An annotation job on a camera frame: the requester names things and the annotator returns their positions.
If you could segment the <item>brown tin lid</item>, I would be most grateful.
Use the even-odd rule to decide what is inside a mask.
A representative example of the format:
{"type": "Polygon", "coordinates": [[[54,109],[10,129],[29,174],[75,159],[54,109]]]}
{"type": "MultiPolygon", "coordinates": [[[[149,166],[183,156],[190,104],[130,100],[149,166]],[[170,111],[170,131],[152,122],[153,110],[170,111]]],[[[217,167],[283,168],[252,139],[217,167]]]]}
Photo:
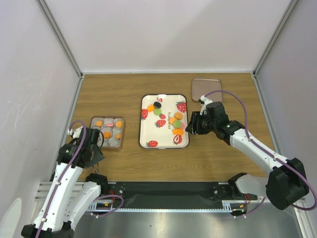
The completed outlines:
{"type": "Polygon", "coordinates": [[[191,97],[193,101],[198,101],[202,95],[215,90],[222,90],[222,82],[219,79],[195,78],[191,84],[191,97]]]}

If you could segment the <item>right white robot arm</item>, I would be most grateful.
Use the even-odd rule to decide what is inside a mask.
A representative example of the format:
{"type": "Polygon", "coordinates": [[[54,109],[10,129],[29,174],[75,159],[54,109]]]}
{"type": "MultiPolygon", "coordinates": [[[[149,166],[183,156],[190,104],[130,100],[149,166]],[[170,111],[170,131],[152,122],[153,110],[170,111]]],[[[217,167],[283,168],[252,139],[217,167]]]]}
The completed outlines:
{"type": "Polygon", "coordinates": [[[230,120],[221,102],[203,97],[199,103],[202,108],[192,112],[186,132],[198,135],[213,132],[267,174],[266,178],[246,173],[236,175],[228,187],[231,198],[240,199],[246,193],[253,194],[267,198],[277,209],[284,210],[309,193],[305,168],[299,159],[288,159],[265,146],[240,122],[230,120]]]}

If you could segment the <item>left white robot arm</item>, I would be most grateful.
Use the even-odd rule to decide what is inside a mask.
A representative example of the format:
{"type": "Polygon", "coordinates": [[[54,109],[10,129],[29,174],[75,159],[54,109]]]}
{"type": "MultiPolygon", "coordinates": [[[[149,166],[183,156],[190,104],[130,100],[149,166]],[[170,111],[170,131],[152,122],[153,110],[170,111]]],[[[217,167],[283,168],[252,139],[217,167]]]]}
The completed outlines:
{"type": "Polygon", "coordinates": [[[32,224],[25,225],[24,238],[71,238],[75,228],[96,198],[105,198],[109,193],[106,176],[91,173],[85,179],[74,199],[71,194],[85,168],[92,167],[104,158],[97,144],[100,131],[79,127],[69,130],[71,141],[58,152],[57,165],[48,195],[32,224]]]}

